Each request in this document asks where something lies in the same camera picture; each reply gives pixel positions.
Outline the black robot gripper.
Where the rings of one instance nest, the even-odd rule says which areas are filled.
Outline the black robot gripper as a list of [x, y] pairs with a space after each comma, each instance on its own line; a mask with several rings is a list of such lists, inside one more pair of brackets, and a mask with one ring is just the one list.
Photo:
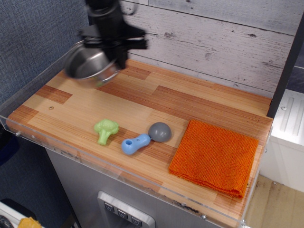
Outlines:
[[145, 30], [125, 21], [120, 4], [87, 4], [85, 8], [91, 24], [79, 35], [87, 48], [101, 48], [121, 69], [126, 68], [129, 50], [148, 48]]

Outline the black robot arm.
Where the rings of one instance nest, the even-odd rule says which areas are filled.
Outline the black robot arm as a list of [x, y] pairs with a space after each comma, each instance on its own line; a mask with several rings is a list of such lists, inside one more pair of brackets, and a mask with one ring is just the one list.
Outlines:
[[118, 0], [87, 0], [86, 11], [92, 25], [80, 30], [87, 48], [99, 48], [120, 69], [125, 68], [130, 49], [146, 49], [146, 31], [124, 20]]

